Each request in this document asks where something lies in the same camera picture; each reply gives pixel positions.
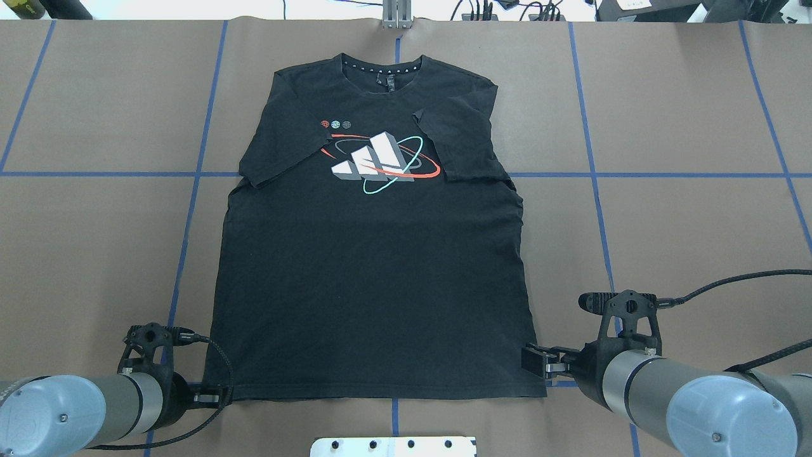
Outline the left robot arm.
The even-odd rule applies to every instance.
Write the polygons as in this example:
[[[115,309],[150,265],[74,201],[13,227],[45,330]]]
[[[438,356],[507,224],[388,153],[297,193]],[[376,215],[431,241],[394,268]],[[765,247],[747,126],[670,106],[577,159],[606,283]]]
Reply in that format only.
[[[186,411],[220,407],[223,388],[167,383],[147,373],[30,376],[2,382],[3,456],[69,456],[177,422]]]

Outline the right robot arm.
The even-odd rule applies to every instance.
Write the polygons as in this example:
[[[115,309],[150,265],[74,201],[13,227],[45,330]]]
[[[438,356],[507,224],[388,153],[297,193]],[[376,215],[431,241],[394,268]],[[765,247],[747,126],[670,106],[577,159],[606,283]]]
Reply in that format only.
[[[528,344],[524,370],[574,380],[580,392],[684,456],[809,456],[808,373],[709,371],[652,349],[601,354]]]

